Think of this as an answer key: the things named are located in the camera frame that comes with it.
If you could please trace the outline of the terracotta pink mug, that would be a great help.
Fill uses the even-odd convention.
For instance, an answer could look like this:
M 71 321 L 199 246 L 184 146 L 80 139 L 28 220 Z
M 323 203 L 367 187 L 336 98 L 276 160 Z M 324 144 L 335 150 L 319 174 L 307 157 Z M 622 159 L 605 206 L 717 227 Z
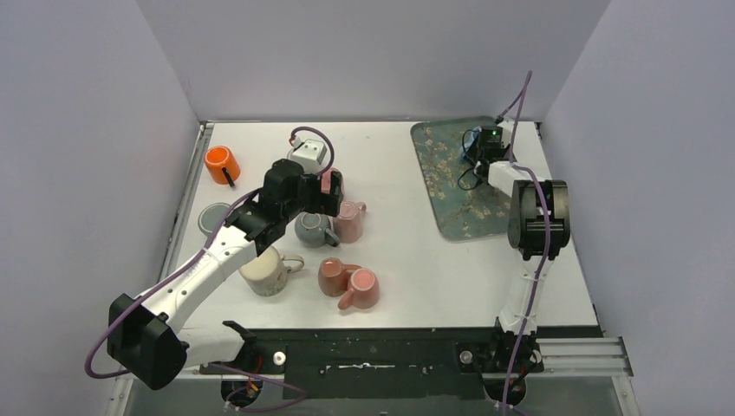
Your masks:
M 318 284 L 326 296 L 342 296 L 347 291 L 348 279 L 361 266 L 344 263 L 336 257 L 324 259 L 318 270 Z

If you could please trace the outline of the sage green mug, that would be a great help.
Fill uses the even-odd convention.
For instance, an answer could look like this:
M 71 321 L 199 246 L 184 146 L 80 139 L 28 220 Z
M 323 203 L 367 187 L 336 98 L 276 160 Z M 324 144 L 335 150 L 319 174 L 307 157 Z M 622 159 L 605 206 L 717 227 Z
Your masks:
M 215 230 L 219 220 L 229 210 L 226 203 L 215 203 L 206 206 L 198 215 L 198 228 L 203 235 L 209 237 Z

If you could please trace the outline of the cream speckled mug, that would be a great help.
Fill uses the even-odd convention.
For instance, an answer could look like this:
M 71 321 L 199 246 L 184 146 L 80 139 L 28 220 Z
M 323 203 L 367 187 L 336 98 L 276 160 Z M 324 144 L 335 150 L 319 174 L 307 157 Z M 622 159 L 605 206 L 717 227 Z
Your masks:
M 270 297 L 280 293 L 288 284 L 289 276 L 300 271 L 304 265 L 303 257 L 282 254 L 275 247 L 269 247 L 260 256 L 241 266 L 238 272 L 256 295 Z

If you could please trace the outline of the teal floral tray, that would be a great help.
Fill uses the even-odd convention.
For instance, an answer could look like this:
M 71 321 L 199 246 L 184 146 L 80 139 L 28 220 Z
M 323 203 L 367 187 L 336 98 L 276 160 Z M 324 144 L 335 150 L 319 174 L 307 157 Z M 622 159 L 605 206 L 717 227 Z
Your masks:
M 440 234 L 450 241 L 504 235 L 510 198 L 477 178 L 462 158 L 469 131 L 492 125 L 492 116 L 425 121 L 410 129 Z

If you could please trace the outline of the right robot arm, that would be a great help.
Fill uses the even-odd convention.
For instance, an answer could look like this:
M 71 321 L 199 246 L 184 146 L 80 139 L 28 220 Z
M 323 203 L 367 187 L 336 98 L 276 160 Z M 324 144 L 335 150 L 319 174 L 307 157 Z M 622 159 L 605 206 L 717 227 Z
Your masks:
M 537 309 L 550 266 L 570 240 L 568 185 L 546 179 L 515 161 L 508 131 L 497 125 L 462 134 L 462 158 L 480 179 L 510 198 L 507 238 L 517 253 L 517 275 L 498 317 L 505 333 L 537 331 Z

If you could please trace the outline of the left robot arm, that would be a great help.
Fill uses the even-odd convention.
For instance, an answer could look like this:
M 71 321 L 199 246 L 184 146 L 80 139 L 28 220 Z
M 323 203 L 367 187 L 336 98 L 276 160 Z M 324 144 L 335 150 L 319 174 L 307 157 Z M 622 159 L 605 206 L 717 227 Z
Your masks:
M 109 307 L 102 336 L 107 354 L 152 390 L 182 369 L 224 362 L 242 373 L 253 367 L 250 333 L 233 321 L 187 325 L 195 310 L 240 267 L 283 237 L 300 214 L 339 213 L 343 177 L 336 170 L 306 173 L 295 161 L 273 163 L 263 185 L 229 205 L 204 246 L 170 276 L 136 297 L 122 294 Z

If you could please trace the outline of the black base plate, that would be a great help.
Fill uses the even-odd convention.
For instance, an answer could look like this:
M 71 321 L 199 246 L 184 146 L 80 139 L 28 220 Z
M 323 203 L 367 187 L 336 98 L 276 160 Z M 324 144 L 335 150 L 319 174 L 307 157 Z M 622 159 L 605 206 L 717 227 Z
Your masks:
M 514 338 L 494 328 L 254 329 L 228 367 L 316 399 L 500 399 Z

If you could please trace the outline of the pink ghost pattern mug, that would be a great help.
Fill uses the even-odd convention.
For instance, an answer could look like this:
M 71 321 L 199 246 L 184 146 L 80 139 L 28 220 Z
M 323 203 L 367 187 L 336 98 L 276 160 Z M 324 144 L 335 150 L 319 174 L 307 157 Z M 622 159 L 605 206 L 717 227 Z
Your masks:
M 341 171 L 331 167 L 321 176 L 321 194 L 335 193 L 340 195 L 344 193 L 344 180 Z

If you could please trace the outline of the light pink faceted mug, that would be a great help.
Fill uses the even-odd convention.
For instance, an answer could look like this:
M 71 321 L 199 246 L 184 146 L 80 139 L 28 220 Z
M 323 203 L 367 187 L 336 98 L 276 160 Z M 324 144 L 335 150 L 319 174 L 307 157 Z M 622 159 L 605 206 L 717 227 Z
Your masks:
M 333 219 L 333 227 L 342 243 L 351 244 L 362 237 L 366 211 L 367 205 L 364 202 L 341 203 L 339 214 Z

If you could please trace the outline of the aluminium rail frame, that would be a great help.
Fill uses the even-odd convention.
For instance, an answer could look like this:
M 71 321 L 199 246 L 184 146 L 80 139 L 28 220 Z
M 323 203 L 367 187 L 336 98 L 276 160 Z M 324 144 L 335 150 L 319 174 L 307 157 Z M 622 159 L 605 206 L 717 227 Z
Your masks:
M 499 410 L 510 406 L 515 388 L 533 380 L 563 377 L 628 376 L 627 354 L 620 339 L 605 338 L 593 315 L 575 247 L 569 240 L 550 266 L 537 309 L 537 331 L 530 336 L 505 333 L 498 317 L 517 275 L 517 253 L 504 235 L 450 241 L 436 224 L 420 164 L 410 136 L 415 124 L 398 121 L 293 123 L 217 122 L 210 147 L 227 146 L 240 166 L 234 187 L 220 185 L 204 173 L 196 176 L 195 193 L 186 199 L 194 209 L 213 202 L 232 205 L 263 185 L 274 162 L 286 159 L 295 138 L 319 140 L 328 148 L 323 174 L 339 169 L 343 201 L 364 202 L 363 235 L 338 247 L 310 248 L 296 237 L 294 220 L 271 247 L 304 258 L 304 267 L 289 276 L 277 295 L 256 295 L 238 270 L 190 316 L 187 325 L 202 328 L 233 321 L 254 329 L 399 329 L 494 328 L 514 338 L 505 372 Z M 514 124 L 511 153 L 515 161 L 540 177 L 550 176 L 535 126 Z M 184 265 L 203 246 L 194 223 L 185 227 Z M 380 285 L 380 300 L 371 309 L 339 310 L 342 296 L 326 296 L 318 284 L 321 262 L 336 257 L 372 270 Z M 282 375 L 267 375 L 211 362 L 205 367 L 230 377 L 241 374 L 267 387 L 283 390 L 286 406 L 308 398 L 305 390 L 286 383 Z

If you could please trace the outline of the salmon pink mug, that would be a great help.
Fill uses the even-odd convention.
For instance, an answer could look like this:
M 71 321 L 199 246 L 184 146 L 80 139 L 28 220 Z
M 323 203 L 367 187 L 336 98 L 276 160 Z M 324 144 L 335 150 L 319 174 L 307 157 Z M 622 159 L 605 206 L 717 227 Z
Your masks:
M 380 300 L 380 285 L 377 276 L 369 269 L 355 270 L 348 279 L 348 288 L 339 300 L 339 310 L 356 308 L 371 309 Z

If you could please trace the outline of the grey-blue glazed mug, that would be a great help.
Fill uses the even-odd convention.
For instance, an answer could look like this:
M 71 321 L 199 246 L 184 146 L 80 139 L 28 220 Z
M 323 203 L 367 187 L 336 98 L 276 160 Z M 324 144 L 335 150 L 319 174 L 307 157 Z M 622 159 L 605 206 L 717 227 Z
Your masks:
M 303 212 L 295 219 L 294 228 L 296 237 L 307 247 L 338 247 L 341 244 L 327 215 Z

